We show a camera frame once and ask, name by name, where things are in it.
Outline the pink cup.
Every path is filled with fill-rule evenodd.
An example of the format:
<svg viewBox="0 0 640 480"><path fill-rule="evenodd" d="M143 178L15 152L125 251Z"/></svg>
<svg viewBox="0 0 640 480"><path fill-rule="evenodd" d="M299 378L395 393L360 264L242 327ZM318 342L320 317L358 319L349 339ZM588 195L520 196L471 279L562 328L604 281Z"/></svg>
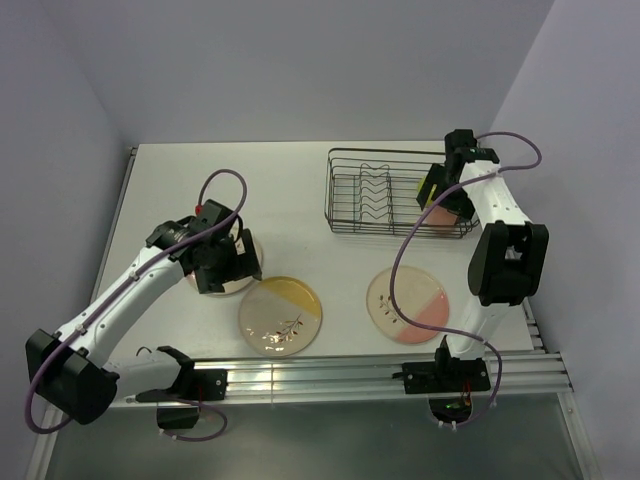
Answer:
<svg viewBox="0 0 640 480"><path fill-rule="evenodd" d="M458 215L441 206L435 206L424 220L424 224L435 227L449 227L458 222Z"/></svg>

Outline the green ceramic bowl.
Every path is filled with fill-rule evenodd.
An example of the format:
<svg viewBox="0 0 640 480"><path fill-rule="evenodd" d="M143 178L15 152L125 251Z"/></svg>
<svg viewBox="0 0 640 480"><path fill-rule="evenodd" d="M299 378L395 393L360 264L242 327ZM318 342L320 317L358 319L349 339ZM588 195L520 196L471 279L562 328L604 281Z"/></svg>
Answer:
<svg viewBox="0 0 640 480"><path fill-rule="evenodd" d="M433 202L438 183L434 176L425 176L417 187L416 202L422 210Z"/></svg>

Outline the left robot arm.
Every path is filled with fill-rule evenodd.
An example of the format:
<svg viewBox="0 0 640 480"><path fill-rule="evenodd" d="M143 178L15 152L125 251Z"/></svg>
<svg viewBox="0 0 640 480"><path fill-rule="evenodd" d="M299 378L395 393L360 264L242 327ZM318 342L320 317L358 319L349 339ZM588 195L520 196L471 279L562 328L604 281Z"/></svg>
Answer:
<svg viewBox="0 0 640 480"><path fill-rule="evenodd" d="M237 212L208 200L194 216L155 228L128 269L74 319L27 340L29 398L41 396L81 425L131 395L183 399L195 386L195 363L170 346L131 361L111 354L140 317L174 285L194 276L199 293L262 277L252 232Z"/></svg>

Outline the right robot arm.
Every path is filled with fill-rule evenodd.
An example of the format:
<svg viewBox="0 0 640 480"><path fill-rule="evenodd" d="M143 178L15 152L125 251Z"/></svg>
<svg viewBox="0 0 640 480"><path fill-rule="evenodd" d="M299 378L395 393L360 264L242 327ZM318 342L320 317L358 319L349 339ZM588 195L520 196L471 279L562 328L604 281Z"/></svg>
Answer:
<svg viewBox="0 0 640 480"><path fill-rule="evenodd" d="M450 355L432 368L435 383L446 390L466 379L464 361L483 356L502 319L537 292L544 266L549 231L522 211L504 179L506 172L539 166L542 154L520 134L501 135L527 144L535 160L504 166L494 149L479 144L484 135L456 129L444 137L444 162L431 166L419 184L416 201L425 212L425 223L441 226L431 217L446 212L464 222L476 219L481 227L467 270L471 298L461 331L446 335Z"/></svg>

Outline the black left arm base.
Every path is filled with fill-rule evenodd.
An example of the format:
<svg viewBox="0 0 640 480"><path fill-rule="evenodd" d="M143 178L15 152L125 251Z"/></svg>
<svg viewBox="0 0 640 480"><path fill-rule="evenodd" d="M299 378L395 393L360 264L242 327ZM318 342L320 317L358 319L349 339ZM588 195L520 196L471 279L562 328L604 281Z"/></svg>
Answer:
<svg viewBox="0 0 640 480"><path fill-rule="evenodd" d="M135 396L141 403L188 400L198 402L221 401L226 397L228 371L226 369L197 369L191 380L176 392L150 390Z"/></svg>

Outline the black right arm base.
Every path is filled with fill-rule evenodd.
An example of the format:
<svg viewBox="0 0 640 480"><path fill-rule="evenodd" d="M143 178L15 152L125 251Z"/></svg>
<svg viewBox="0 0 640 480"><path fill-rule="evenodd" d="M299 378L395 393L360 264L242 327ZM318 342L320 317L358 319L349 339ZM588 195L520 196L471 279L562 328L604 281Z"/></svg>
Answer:
<svg viewBox="0 0 640 480"><path fill-rule="evenodd" d="M408 395L486 392L491 389L486 364L480 359L453 359L447 365L436 361L407 362L401 365L399 372L392 374L392 378L403 382Z"/></svg>

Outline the yellow cream plate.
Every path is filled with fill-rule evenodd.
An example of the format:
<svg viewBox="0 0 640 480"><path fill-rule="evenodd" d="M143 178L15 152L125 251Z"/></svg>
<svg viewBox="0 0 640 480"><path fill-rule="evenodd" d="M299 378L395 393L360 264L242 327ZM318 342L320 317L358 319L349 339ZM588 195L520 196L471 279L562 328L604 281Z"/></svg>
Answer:
<svg viewBox="0 0 640 480"><path fill-rule="evenodd" d="M318 295L306 283L288 276L258 282L238 309L239 329L249 347L274 358L306 349L317 337L322 319Z"/></svg>

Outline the aluminium table rail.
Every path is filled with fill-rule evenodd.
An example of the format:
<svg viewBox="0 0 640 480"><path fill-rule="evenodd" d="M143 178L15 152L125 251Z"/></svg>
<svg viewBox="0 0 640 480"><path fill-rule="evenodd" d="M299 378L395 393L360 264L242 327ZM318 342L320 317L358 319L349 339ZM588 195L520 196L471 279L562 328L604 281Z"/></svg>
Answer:
<svg viewBox="0 0 640 480"><path fill-rule="evenodd" d="M122 374L113 406L142 404L135 396L150 390L168 390L155 384L144 372L146 354L133 358L133 372ZM182 390L197 369L226 369L228 404L337 402L359 400L395 400L410 397L449 398L460 393L413 394L404 391L403 382L392 374L407 362L435 361L431 355L383 355L355 357L308 357L283 359L200 360L193 366ZM502 395L564 394L572 389L564 361L558 354L535 351L505 354L500 359L488 356L485 364L491 381L486 392L471 392L479 400L490 395L493 387Z"/></svg>

